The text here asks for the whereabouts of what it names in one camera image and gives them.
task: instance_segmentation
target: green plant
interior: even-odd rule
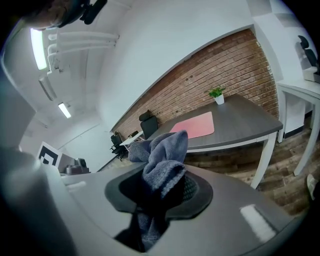
[[[220,86],[217,86],[216,88],[211,88],[208,92],[211,97],[219,97],[222,95],[222,91],[225,90],[226,88],[221,88]]]

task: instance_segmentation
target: pink desk mat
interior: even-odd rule
[[[175,133],[181,130],[187,131],[189,139],[212,134],[215,131],[212,113],[207,112],[182,122],[178,122],[170,132]]]

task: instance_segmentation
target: potted plant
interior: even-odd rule
[[[211,88],[208,92],[211,97],[214,97],[216,103],[218,105],[221,105],[225,103],[224,95],[222,94],[222,91],[226,88],[221,88],[220,86],[217,86],[216,88]]]

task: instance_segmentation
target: white wall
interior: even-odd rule
[[[107,128],[183,59],[252,24],[245,0],[134,2],[101,69],[97,108]]]
[[[54,127],[34,133],[32,137],[24,135],[20,146],[36,157],[44,141],[72,158],[84,158],[94,173],[115,156],[110,150],[113,145],[110,137],[97,113],[90,112],[65,119]]]

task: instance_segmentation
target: blue fleece cloth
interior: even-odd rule
[[[130,146],[129,160],[148,162],[142,172],[142,189],[146,198],[159,194],[163,200],[168,192],[184,176],[183,165],[188,148],[188,134],[185,130],[161,134],[153,140],[134,142]],[[161,237],[161,216],[137,214],[141,239],[145,250],[150,249]]]

